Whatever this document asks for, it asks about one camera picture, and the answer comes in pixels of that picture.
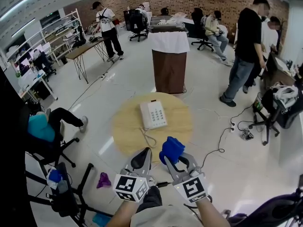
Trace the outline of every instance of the white cloth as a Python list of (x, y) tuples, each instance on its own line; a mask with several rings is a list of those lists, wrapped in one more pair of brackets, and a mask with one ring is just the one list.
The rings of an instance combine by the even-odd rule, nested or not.
[(107, 8), (103, 9), (102, 11), (99, 11), (96, 14), (96, 21), (98, 23), (100, 22), (102, 32), (111, 30), (112, 28), (115, 27), (113, 22), (109, 21), (114, 16), (115, 16), (115, 14), (113, 13), (113, 11), (111, 9), (107, 9)]
[(186, 32), (148, 33), (148, 41), (155, 51), (180, 54), (190, 50)]
[(131, 227), (201, 227), (200, 221), (174, 206), (145, 209), (132, 217)]
[(268, 27), (268, 21), (269, 19), (266, 19), (262, 23), (262, 31), (261, 31), (261, 42), (264, 44), (266, 52), (263, 52), (263, 56), (268, 59), (269, 53), (270, 53), (270, 47), (272, 45), (276, 46), (278, 42), (278, 32), (274, 29), (271, 29)]

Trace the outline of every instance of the wooden desk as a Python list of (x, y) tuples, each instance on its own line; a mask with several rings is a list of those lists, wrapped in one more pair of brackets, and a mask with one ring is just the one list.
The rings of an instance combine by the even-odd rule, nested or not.
[(87, 42), (84, 45), (78, 47), (77, 49), (73, 50), (72, 52), (70, 52), (69, 54), (67, 54), (65, 56), (67, 59), (71, 59), (74, 61), (75, 68), (76, 68), (76, 71), (77, 71), (77, 74), (78, 74), (78, 77), (80, 80), (81, 80), (80, 74), (82, 74), (84, 79), (86, 80), (86, 82), (89, 83), (87, 80), (87, 75), (86, 75), (85, 65), (84, 65), (84, 60), (83, 60), (83, 54), (86, 51), (88, 51), (89, 49), (94, 47), (103, 61), (105, 61), (104, 60), (105, 57), (109, 58), (108, 55), (106, 54), (105, 50), (103, 49), (103, 42), (106, 39), (107, 38), (101, 38), (101, 39), (98, 39), (97, 41), (94, 41), (93, 43)]
[(282, 61), (277, 55), (269, 54), (268, 61), (266, 63), (268, 71), (263, 72), (264, 89), (269, 89), (275, 83), (280, 82), (285, 86), (292, 86), (295, 79), (284, 71), (284, 68), (279, 65), (279, 61)]
[(192, 136), (193, 124), (188, 106), (179, 98), (165, 93), (149, 93), (136, 96), (120, 107), (112, 121), (112, 135), (115, 144), (125, 155), (130, 156), (137, 150), (148, 147), (140, 131), (143, 128), (140, 103), (151, 100), (161, 101), (168, 125), (162, 128), (149, 130), (146, 135), (156, 139), (157, 147), (152, 148), (152, 161), (159, 162), (159, 153), (162, 144), (168, 136), (177, 138), (182, 144), (187, 144)]

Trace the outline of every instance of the person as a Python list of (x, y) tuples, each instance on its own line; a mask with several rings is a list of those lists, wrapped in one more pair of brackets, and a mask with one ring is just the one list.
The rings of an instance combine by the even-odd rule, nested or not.
[(229, 85), (219, 98), (229, 107), (235, 107), (233, 101), (238, 90), (247, 81), (256, 60), (261, 68), (266, 68), (261, 49), (261, 18), (270, 9), (267, 0), (254, 0), (250, 8), (240, 13), (238, 20), (238, 40), (235, 61), (229, 76)]
[[(230, 227), (228, 221), (207, 198), (196, 201), (196, 205), (204, 227)], [(195, 216), (178, 207), (163, 206), (159, 189), (151, 186), (141, 205), (124, 201), (106, 225), (106, 227), (129, 226), (201, 227), (202, 224)]]
[(140, 4), (139, 7), (136, 10), (139, 10), (140, 13), (142, 14), (142, 16), (143, 16), (143, 23), (147, 24), (148, 15), (147, 15), (147, 12), (144, 9), (145, 9), (144, 5)]
[(211, 13), (205, 22), (205, 35), (208, 37), (209, 42), (211, 42), (214, 46), (214, 49), (217, 55), (221, 58), (222, 64), (226, 66), (231, 66), (226, 56), (224, 55), (225, 48), (228, 44), (228, 38), (223, 36), (223, 31), (219, 29), (218, 20), (221, 20), (221, 12), (216, 10)]
[(96, 21), (98, 23), (97, 27), (93, 31), (92, 35), (94, 35), (100, 28), (102, 32), (102, 37), (108, 37), (107, 40), (104, 41), (108, 60), (107, 61), (114, 61), (115, 60), (115, 52), (112, 47), (112, 43), (114, 45), (115, 50), (119, 56), (119, 59), (124, 59), (124, 52), (121, 49), (121, 45), (118, 41), (117, 31), (112, 21), (116, 20), (115, 14), (111, 9), (105, 8), (102, 6), (100, 2), (94, 2), (91, 10), (98, 10), (96, 14)]
[[(278, 32), (280, 30), (281, 22), (280, 20), (272, 16), (270, 19), (265, 19), (262, 23), (261, 29), (261, 48), (263, 52), (264, 62), (268, 60), (269, 53), (271, 51), (277, 51), (276, 45), (278, 43)], [(252, 69), (250, 76), (243, 86), (243, 92), (248, 93), (249, 87), (255, 83), (255, 78), (260, 74), (262, 68), (258, 60), (255, 62), (254, 68)]]
[(89, 122), (86, 116), (78, 119), (64, 108), (57, 108), (51, 112), (50, 109), (47, 109), (45, 113), (38, 112), (36, 115), (29, 117), (27, 132), (48, 142), (62, 141), (61, 120), (78, 127), (81, 133), (85, 132)]

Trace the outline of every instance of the human hand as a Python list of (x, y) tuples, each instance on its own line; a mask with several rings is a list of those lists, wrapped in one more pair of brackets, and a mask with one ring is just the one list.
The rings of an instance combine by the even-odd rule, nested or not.
[(260, 67), (261, 67), (262, 69), (267, 70), (267, 67), (266, 67), (266, 64), (265, 64), (265, 61), (264, 61), (264, 60), (261, 60), (261, 61), (260, 61)]

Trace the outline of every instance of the purple cloth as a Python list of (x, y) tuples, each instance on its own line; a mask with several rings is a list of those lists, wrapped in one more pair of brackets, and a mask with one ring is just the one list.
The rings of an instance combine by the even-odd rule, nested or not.
[(100, 179), (97, 184), (97, 188), (111, 186), (111, 185), (112, 185), (112, 183), (110, 182), (108, 175), (105, 172), (101, 172)]

